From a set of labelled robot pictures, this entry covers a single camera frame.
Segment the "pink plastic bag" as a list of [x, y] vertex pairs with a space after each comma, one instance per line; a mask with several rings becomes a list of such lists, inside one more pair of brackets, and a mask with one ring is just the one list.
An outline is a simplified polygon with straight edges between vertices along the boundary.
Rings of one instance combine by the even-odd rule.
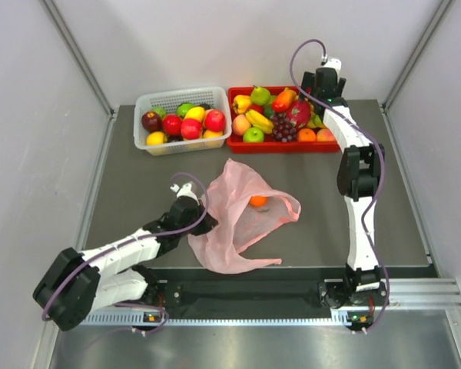
[[[282, 263], [280, 258], [248, 259], [242, 253], [280, 226], [298, 221], [301, 204], [296, 198], [273, 189], [253, 168], [232, 159], [209, 184], [207, 195], [204, 204], [218, 226], [207, 234], [188, 237], [204, 268], [241, 274]], [[260, 208], [250, 206], [250, 197], [256, 195], [268, 197], [268, 202]]]

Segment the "small orange persimmon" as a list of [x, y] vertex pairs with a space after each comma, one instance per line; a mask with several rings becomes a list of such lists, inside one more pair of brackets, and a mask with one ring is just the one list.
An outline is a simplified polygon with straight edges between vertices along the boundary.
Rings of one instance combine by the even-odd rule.
[[297, 93], [290, 88], [285, 88], [272, 102], [272, 109], [276, 113], [284, 113], [295, 101]]

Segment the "green pear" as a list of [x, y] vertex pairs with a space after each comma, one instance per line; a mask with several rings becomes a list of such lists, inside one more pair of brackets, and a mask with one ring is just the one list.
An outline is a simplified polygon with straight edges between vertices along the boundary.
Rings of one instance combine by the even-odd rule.
[[253, 86], [253, 90], [250, 93], [250, 100], [253, 105], [265, 106], [271, 97], [270, 91], [262, 86]]

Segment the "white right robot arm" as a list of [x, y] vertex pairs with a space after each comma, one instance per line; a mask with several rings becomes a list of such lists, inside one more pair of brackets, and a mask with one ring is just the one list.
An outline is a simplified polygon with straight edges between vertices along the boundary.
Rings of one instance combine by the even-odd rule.
[[342, 97], [346, 79], [339, 76], [339, 71], [338, 61], [333, 60], [315, 72], [304, 73], [300, 97], [313, 103], [342, 153], [337, 188], [347, 206], [350, 249], [340, 297], [358, 305], [386, 292], [374, 244], [376, 194], [383, 185], [384, 151], [354, 121]]

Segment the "orange tangerine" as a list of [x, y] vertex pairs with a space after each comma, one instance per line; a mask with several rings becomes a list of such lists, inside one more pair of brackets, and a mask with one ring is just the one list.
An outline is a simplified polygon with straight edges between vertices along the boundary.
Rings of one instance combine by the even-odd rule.
[[249, 205], [254, 208], [263, 207], [268, 202], [268, 197], [266, 196], [251, 196], [249, 200]]

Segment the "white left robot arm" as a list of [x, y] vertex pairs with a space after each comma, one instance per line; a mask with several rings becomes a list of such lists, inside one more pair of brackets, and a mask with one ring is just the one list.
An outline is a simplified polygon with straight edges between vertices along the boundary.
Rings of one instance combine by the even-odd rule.
[[206, 234], [217, 224], [201, 201], [183, 195], [159, 219], [125, 238], [82, 252], [64, 249], [32, 294], [42, 320], [69, 331], [98, 309], [129, 300], [154, 303], [159, 287], [142, 264], [174, 250], [184, 236]]

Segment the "purple grape bunch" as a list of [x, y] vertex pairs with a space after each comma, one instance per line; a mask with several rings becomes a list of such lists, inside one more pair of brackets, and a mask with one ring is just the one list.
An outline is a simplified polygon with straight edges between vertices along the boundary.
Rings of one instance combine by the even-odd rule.
[[272, 137], [275, 141], [287, 143], [297, 140], [297, 129], [285, 115], [275, 114], [270, 120], [273, 123]]

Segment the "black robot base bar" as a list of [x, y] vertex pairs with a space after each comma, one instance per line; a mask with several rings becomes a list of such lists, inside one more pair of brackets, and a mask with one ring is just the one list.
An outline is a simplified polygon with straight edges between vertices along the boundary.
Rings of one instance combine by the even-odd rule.
[[369, 329], [389, 303], [390, 283], [379, 268], [265, 268], [217, 274], [201, 268], [148, 272], [141, 301], [185, 321], [276, 321], [330, 318], [345, 312], [352, 331]]

